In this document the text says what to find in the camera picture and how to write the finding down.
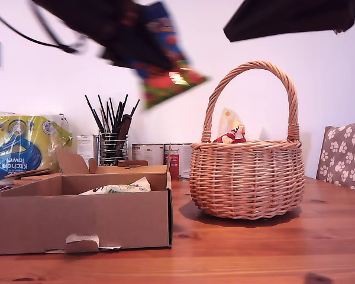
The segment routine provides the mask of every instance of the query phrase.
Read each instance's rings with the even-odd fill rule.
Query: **wicker basket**
[[[264,69],[278,77],[288,93],[286,141],[211,143],[212,115],[218,96],[240,73]],[[190,188],[195,205],[223,218],[271,218],[294,209],[305,184],[296,90],[290,78],[269,62],[248,62],[232,70],[215,88],[206,109],[202,142],[192,145]]]

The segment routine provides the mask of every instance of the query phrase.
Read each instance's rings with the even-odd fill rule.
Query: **chair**
[[[355,189],[355,124],[326,127],[317,179]]]

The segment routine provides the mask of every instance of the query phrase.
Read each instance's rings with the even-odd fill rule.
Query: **pencil holder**
[[[99,132],[97,145],[99,166],[117,166],[119,161],[128,160],[128,136],[118,140],[116,134]]]

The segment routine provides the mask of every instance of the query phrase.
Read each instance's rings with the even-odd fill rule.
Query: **open cardboard box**
[[[0,192],[0,254],[87,252],[172,245],[166,166],[97,167],[63,150],[62,175]],[[78,195],[142,177],[151,192]]]

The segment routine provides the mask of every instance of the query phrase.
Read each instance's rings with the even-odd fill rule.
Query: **tin can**
[[[169,149],[171,145],[171,166],[170,173],[172,180],[188,180],[191,172],[191,144],[165,144],[164,162],[167,164]]]
[[[133,160],[147,161],[149,166],[163,164],[163,149],[164,144],[133,144],[131,147]]]

